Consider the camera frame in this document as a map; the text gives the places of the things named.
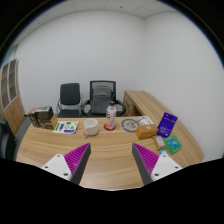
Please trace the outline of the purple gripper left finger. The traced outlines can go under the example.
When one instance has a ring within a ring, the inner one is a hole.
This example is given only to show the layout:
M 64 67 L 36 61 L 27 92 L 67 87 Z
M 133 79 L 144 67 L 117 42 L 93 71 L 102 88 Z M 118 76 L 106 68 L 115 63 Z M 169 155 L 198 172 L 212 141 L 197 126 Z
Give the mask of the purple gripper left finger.
M 65 155 L 56 154 L 42 169 L 79 185 L 90 154 L 91 145 L 87 143 Z

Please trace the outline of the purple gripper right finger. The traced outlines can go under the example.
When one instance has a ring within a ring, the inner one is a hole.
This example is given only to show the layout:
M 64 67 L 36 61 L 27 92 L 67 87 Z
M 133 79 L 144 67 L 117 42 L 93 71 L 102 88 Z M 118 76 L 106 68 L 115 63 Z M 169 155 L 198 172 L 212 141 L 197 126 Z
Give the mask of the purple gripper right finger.
M 132 154 L 144 185 L 182 169 L 169 155 L 156 154 L 137 143 L 132 144 Z

